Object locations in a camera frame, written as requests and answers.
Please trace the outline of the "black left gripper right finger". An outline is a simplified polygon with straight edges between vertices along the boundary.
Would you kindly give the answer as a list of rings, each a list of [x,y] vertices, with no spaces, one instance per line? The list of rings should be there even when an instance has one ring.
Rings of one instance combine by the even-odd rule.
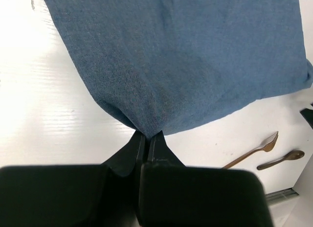
[[[143,227],[270,227],[259,179],[245,170],[185,166],[163,133],[150,142],[140,172]]]

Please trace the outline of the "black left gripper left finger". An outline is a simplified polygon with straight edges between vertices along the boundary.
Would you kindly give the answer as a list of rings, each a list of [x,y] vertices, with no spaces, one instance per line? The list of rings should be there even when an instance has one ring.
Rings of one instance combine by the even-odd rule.
[[[3,227],[134,227],[132,181],[146,139],[134,133],[102,164],[0,170]]]

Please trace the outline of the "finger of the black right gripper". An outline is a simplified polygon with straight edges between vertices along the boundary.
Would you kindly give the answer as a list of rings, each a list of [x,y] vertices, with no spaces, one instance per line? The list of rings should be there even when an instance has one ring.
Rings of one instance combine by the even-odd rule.
[[[304,108],[300,111],[302,117],[306,120],[306,122],[313,128],[313,110]]]

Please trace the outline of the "blue cloth napkin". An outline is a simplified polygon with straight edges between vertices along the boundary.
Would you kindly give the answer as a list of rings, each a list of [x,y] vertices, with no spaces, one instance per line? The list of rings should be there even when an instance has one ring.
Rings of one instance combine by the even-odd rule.
[[[309,88],[299,0],[44,0],[95,102],[153,137]]]

